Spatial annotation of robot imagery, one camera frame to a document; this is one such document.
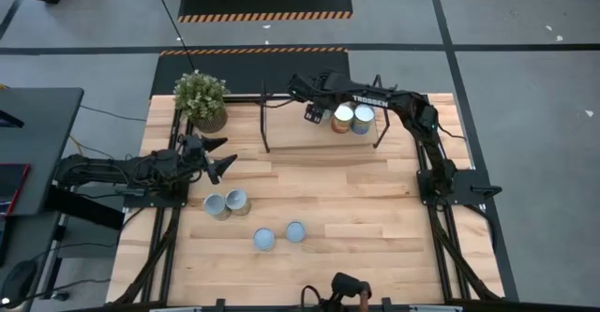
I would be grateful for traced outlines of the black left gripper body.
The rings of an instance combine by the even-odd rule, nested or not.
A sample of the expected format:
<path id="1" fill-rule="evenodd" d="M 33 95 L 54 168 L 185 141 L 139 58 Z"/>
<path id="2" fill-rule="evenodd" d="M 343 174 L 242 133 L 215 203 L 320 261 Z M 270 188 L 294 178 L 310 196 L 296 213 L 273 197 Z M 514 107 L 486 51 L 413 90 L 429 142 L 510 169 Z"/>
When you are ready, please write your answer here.
<path id="1" fill-rule="evenodd" d="M 185 135 L 181 139 L 183 151 L 180 155 L 179 175 L 191 176 L 194 172 L 203 171 L 208 175 L 211 183 L 217 185 L 220 180 L 215 175 L 214 161 L 208 155 L 209 153 L 204 151 L 201 136 L 197 134 Z"/>

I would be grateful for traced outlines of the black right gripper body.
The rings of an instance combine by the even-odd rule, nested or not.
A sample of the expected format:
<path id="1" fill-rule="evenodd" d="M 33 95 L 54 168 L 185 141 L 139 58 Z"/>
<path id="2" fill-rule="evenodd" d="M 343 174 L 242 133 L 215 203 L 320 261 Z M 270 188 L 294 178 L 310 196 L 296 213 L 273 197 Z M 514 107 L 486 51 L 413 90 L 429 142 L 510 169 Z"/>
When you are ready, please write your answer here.
<path id="1" fill-rule="evenodd" d="M 334 99 L 330 96 L 331 89 L 325 86 L 331 75 L 331 72 L 325 72 L 310 78 L 294 73 L 288 82 L 288 93 L 295 101 L 311 102 L 319 108 L 332 109 Z"/>

